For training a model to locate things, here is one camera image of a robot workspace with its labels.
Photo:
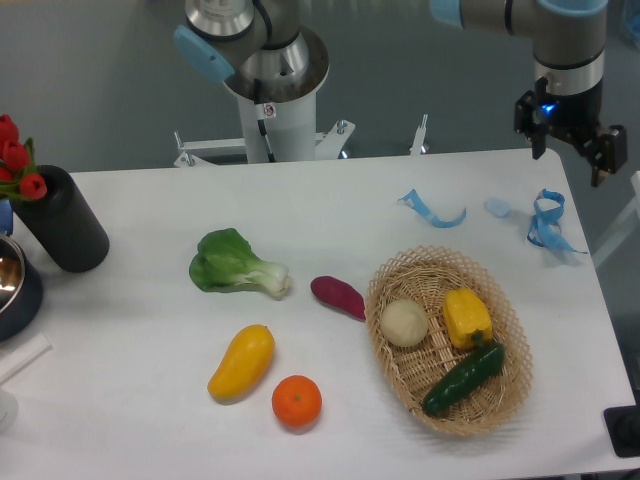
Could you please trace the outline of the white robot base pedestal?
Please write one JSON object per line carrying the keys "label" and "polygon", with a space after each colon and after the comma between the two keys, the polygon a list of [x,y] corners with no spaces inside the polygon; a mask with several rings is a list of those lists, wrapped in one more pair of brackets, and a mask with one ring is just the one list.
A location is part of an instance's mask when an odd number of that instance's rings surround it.
{"label": "white robot base pedestal", "polygon": [[[302,33],[290,46],[278,51],[260,51],[255,57],[258,67],[267,68],[267,73],[275,73],[275,67],[295,67],[278,70],[287,77],[304,73],[311,74],[314,66],[311,60],[320,60],[319,53],[312,52],[311,39],[303,40]],[[174,33],[174,41],[181,54],[194,68],[203,67],[205,77],[212,77],[214,83],[221,83],[227,73],[241,73],[232,69],[220,52],[205,42],[187,27],[180,26]],[[238,93],[224,83],[237,101],[243,137],[239,139],[206,140],[183,143],[178,132],[174,137],[178,148],[178,167],[204,166],[206,158],[230,156],[246,157],[249,164],[295,162],[308,160],[346,159],[345,145],[356,131],[356,125],[339,119],[327,132],[316,132],[317,91],[326,80],[328,67],[319,82],[310,92],[286,102],[267,102],[266,83],[259,77],[253,81],[250,92]],[[428,114],[424,114],[416,129],[409,155],[424,155],[429,151],[425,142]]]}

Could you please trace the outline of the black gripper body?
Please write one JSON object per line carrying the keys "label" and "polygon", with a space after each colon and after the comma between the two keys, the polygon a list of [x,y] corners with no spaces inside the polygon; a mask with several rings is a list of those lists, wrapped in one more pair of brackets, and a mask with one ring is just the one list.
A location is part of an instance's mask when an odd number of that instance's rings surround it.
{"label": "black gripper body", "polygon": [[591,166],[605,161],[616,173],[627,161],[627,132],[604,126],[599,115],[603,72],[600,69],[545,69],[534,88],[515,103],[514,131],[531,147],[531,132],[546,127],[547,136],[572,146]]}

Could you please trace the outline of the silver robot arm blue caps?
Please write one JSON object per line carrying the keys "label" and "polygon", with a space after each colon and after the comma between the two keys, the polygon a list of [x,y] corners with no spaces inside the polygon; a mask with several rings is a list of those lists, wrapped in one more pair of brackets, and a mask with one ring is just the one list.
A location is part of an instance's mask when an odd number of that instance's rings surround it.
{"label": "silver robot arm blue caps", "polygon": [[[515,103],[514,130],[534,158],[548,138],[571,145],[598,184],[627,159],[625,129],[600,123],[607,5],[603,1],[433,1],[432,16],[458,28],[527,37],[535,85]],[[295,1],[189,1],[174,32],[181,56],[237,98],[252,163],[312,160],[313,103],[329,69],[322,40],[299,20]]]}

